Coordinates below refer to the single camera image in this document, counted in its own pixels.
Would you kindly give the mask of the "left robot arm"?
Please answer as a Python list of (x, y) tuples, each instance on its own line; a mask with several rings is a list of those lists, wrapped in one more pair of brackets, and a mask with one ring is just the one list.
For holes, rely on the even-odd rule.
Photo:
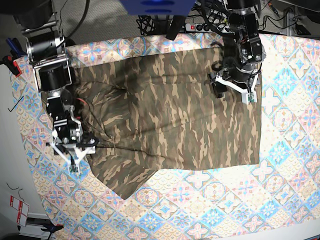
[(228, 89), (241, 94), (245, 104), (257, 102), (259, 74), (266, 52), (259, 36), (257, 18), (261, 15), (258, 0), (225, 0), (227, 23), (231, 33), (212, 30), (222, 36), (223, 42), (212, 42), (222, 50), (221, 60), (212, 65), (208, 75), (216, 98), (224, 97)]

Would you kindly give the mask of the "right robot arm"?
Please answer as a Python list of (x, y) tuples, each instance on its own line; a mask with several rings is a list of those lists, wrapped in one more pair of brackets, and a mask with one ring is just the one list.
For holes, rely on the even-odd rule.
[(75, 116), (74, 99), (67, 89), (73, 83), (66, 49), (67, 37), (59, 27), (51, 0), (29, 0), (13, 17), (26, 37), (26, 52), (39, 92), (47, 96), (46, 111), (53, 120), (51, 143), (55, 154), (73, 151), (78, 157), (93, 154), (98, 139), (84, 133)]

